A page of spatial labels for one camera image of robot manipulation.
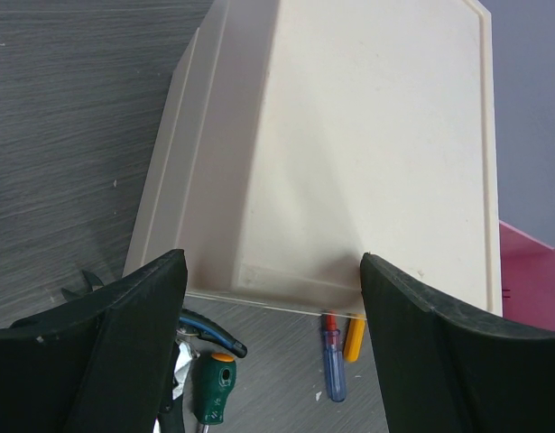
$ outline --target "pink box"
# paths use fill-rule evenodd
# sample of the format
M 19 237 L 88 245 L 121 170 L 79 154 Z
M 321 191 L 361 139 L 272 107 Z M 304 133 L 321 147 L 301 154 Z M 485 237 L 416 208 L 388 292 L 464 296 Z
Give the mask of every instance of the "pink box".
M 555 331 L 555 248 L 500 221 L 504 318 Z

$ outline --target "white plastic box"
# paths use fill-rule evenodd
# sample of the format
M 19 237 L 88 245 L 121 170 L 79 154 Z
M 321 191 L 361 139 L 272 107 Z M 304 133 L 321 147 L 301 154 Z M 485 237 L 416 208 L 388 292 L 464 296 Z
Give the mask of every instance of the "white plastic box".
M 175 70 L 125 273 L 363 311 L 371 252 L 501 314 L 490 15 L 474 0 L 217 0 Z

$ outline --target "screwdriver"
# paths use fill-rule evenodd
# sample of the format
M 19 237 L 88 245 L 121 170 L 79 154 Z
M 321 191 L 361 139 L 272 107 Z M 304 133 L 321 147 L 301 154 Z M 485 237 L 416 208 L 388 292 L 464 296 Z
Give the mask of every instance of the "screwdriver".
M 335 402 L 346 399 L 346 373 L 343 365 L 343 353 L 341 352 L 341 342 L 339 329 L 335 317 L 325 315 L 325 329 L 323 330 L 323 340 L 325 349 L 323 356 L 325 359 L 325 383 L 328 389 L 328 396 Z
M 195 390 L 195 416 L 199 433 L 223 422 L 223 411 L 229 393 L 235 387 L 236 362 L 233 356 L 212 354 L 201 356 L 199 383 Z

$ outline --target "gray wood grain table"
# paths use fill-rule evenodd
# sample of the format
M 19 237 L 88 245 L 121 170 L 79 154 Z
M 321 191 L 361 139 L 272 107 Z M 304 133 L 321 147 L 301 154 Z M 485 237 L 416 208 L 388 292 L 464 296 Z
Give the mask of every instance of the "gray wood grain table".
M 121 275 L 171 74 L 208 6 L 0 2 L 0 327 L 60 305 L 80 269 Z M 336 404 L 318 318 L 187 304 L 250 349 L 212 432 L 387 430 L 369 336 Z

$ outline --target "green screwdriver handle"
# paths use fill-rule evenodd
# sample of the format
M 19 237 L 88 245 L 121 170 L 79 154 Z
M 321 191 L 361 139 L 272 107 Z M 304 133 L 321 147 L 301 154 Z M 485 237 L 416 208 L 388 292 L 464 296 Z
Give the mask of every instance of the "green screwdriver handle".
M 223 422 L 229 393 L 235 387 L 236 362 L 226 354 L 213 354 L 201 360 L 199 382 L 195 384 L 195 416 L 203 425 Z

